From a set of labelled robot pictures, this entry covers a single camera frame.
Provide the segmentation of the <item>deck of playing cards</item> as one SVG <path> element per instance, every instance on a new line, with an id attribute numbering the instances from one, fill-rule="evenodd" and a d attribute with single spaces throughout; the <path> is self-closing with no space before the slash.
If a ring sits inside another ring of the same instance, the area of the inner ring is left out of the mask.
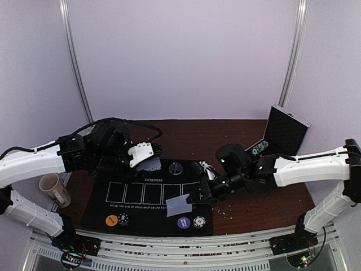
<path id="1" fill-rule="evenodd" d="M 141 162 L 137 167 L 137 172 L 146 171 L 154 172 L 161 169 L 161 160 L 160 158 L 152 158 Z"/>

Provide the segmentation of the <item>poker chip stack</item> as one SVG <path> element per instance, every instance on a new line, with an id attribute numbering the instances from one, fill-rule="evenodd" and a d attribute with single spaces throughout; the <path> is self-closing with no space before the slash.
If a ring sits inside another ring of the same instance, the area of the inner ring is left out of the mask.
<path id="1" fill-rule="evenodd" d="M 196 228 L 196 229 L 201 229 L 205 226 L 206 224 L 206 219 L 205 217 L 203 216 L 197 216 L 194 218 L 193 220 L 193 226 Z"/>

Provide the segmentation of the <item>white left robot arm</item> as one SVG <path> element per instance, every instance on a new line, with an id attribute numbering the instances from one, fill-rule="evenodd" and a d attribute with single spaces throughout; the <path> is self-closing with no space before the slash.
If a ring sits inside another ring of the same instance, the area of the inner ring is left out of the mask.
<path id="1" fill-rule="evenodd" d="M 24 198 L 13 184 L 30 178 L 75 171 L 136 175 L 136 167 L 155 152 L 150 142 L 133 144 L 126 122 L 103 119 L 35 148 L 12 147 L 1 155 L 1 214 L 57 239 L 70 251 L 81 246 L 71 218 L 52 213 Z"/>

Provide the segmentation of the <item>black green chip stack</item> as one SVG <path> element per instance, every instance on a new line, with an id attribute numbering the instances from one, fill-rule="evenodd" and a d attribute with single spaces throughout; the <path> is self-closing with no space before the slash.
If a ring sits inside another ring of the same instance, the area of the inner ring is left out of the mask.
<path id="1" fill-rule="evenodd" d="M 127 213 L 120 213 L 118 216 L 118 223 L 120 226 L 125 227 L 128 226 L 130 222 L 129 215 Z"/>

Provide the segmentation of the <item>single playing card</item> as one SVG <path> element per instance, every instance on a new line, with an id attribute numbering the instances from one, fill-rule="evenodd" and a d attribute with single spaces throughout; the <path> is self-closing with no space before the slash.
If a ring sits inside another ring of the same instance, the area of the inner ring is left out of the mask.
<path id="1" fill-rule="evenodd" d="M 192 212 L 192 204 L 187 203 L 187 199 L 189 197 L 188 194 L 184 194 L 181 196 L 177 196 L 175 198 L 167 199 L 166 202 L 166 216 L 167 217 L 173 217 L 176 215 L 181 215 L 184 213 L 190 213 Z"/>

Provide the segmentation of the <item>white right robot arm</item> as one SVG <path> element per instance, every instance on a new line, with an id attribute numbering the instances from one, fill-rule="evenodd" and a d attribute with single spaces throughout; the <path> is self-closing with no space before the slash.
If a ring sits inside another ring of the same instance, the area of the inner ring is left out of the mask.
<path id="1" fill-rule="evenodd" d="M 321 203 L 300 215 L 289 237 L 294 249 L 301 249 L 322 227 L 346 207 L 360 203 L 360 146 L 347 139 L 341 147 L 309 155 L 268 154 L 250 156 L 240 145 L 227 144 L 216 153 L 224 174 L 203 161 L 192 166 L 200 175 L 200 199 L 188 203 L 210 204 L 224 200 L 238 189 L 273 189 L 298 183 L 337 181 Z"/>

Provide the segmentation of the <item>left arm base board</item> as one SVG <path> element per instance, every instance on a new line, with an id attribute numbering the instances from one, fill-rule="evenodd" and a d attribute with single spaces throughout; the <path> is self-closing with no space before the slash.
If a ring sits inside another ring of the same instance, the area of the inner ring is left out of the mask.
<path id="1" fill-rule="evenodd" d="M 77 234 L 73 228 L 65 228 L 58 236 L 47 234 L 51 244 L 61 251 L 60 263 L 66 270 L 79 268 L 87 256 L 97 256 L 101 240 Z"/>

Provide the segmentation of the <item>purple small blind button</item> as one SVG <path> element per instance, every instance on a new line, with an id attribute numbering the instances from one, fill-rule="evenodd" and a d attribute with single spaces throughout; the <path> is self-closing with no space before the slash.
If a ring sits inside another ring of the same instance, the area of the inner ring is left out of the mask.
<path id="1" fill-rule="evenodd" d="M 188 229 L 191 226 L 191 220 L 188 217 L 180 217 L 177 221 L 180 229 Z"/>

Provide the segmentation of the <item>right arm base board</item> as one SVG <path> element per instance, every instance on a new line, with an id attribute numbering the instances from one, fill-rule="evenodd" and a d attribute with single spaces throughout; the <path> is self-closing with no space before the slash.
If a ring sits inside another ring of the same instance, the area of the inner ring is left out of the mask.
<path id="1" fill-rule="evenodd" d="M 270 246 L 274 256 L 290 254 L 288 263 L 294 268 L 308 267 L 315 256 L 315 245 L 318 244 L 316 233 L 305 230 L 302 223 L 298 223 L 291 234 L 270 239 Z"/>

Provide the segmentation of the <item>orange big blind button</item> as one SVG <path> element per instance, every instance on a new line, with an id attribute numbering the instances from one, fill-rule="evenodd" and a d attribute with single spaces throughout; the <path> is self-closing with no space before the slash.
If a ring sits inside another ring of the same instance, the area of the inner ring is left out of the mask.
<path id="1" fill-rule="evenodd" d="M 105 219 L 105 224 L 109 227 L 114 227 L 118 224 L 118 217 L 116 215 L 109 215 Z"/>

